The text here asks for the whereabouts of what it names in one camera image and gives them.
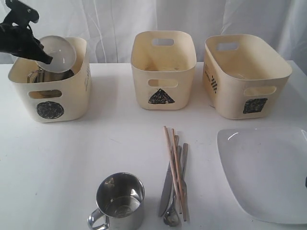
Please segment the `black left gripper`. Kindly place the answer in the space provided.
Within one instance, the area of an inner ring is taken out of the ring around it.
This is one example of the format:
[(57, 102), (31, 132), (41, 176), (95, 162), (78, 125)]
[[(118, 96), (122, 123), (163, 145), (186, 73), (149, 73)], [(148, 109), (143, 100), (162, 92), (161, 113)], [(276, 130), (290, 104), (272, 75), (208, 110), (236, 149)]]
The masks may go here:
[(0, 52), (16, 57), (35, 59), (49, 65), (53, 57), (40, 48), (40, 42), (33, 36), (32, 30), (18, 25), (0, 24)]

